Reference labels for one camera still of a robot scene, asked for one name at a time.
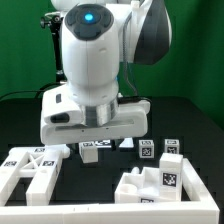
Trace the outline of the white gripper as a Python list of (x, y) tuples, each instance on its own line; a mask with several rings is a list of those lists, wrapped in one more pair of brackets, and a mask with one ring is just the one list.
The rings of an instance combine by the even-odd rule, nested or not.
[[(68, 84), (57, 88), (67, 91), (76, 102)], [(147, 114), (150, 111), (150, 101), (147, 99), (119, 97), (97, 106), (78, 105), (83, 114), (80, 124), (47, 124), (42, 119), (41, 111), (40, 136), (43, 144), (73, 144), (141, 137), (148, 131)]]

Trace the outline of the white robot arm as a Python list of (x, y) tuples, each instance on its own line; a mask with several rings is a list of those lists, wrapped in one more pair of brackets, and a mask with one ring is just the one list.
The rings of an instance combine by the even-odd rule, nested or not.
[(46, 145), (141, 137), (150, 102), (121, 97), (119, 65), (151, 65), (169, 50), (164, 0), (51, 0), (62, 20), (67, 81), (43, 94), (41, 142)]

